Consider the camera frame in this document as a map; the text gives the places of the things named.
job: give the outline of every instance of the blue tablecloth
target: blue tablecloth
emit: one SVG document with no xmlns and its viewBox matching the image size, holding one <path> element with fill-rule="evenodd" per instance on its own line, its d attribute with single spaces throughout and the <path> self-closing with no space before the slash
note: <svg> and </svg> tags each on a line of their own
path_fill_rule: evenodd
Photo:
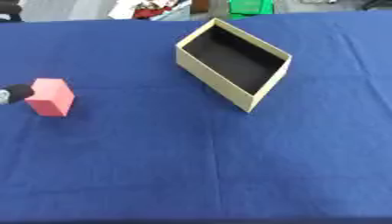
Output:
<svg viewBox="0 0 392 224">
<path fill-rule="evenodd" d="M 0 25 L 0 84 L 66 79 L 67 118 L 0 108 L 0 220 L 392 215 L 392 12 L 232 22 L 293 55 L 247 115 L 175 63 L 201 22 Z"/>
</svg>

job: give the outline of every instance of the cardboard box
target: cardboard box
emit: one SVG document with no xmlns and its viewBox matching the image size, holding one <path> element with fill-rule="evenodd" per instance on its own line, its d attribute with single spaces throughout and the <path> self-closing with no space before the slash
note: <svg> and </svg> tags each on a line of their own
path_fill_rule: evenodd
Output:
<svg viewBox="0 0 392 224">
<path fill-rule="evenodd" d="M 62 79 L 36 79 L 25 101 L 41 116 L 67 116 L 74 93 Z"/>
<path fill-rule="evenodd" d="M 286 75 L 291 55 L 218 18 L 176 45 L 177 63 L 250 112 Z"/>
</svg>

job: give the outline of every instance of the box wall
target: box wall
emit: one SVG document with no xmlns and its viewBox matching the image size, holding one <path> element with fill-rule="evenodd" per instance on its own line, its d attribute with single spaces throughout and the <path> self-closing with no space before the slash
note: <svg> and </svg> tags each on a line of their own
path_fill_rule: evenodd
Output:
<svg viewBox="0 0 392 224">
<path fill-rule="evenodd" d="M 291 63 L 291 57 L 289 57 L 284 64 L 277 70 L 274 75 L 260 88 L 260 90 L 254 95 L 253 102 L 250 107 L 252 110 L 259 101 L 287 74 L 287 69 Z"/>
</svg>

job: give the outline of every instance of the beige box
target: beige box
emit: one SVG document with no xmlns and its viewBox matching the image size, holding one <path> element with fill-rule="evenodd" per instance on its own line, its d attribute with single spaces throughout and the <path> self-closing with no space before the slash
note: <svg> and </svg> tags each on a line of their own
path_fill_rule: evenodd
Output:
<svg viewBox="0 0 392 224">
<path fill-rule="evenodd" d="M 177 63 L 250 112 L 286 75 L 291 55 L 218 18 L 176 45 Z"/>
</svg>

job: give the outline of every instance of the floor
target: floor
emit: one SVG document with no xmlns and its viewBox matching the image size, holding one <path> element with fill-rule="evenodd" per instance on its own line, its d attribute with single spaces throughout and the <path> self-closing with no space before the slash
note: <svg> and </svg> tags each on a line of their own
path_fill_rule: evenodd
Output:
<svg viewBox="0 0 392 224">
<path fill-rule="evenodd" d="M 336 4 L 308 3 L 301 0 L 274 0 L 276 13 L 307 11 L 353 11 L 367 0 L 339 0 Z M 25 21 L 63 21 L 78 19 L 106 19 L 116 0 L 22 0 Z M 193 19 L 226 18 L 227 0 L 211 0 L 209 13 Z"/>
<path fill-rule="evenodd" d="M 25 21 L 105 19 L 116 0 L 24 0 Z"/>
<path fill-rule="evenodd" d="M 338 0 L 337 3 L 301 3 L 301 0 L 274 0 L 275 13 L 314 11 L 354 11 L 368 0 Z"/>
</svg>

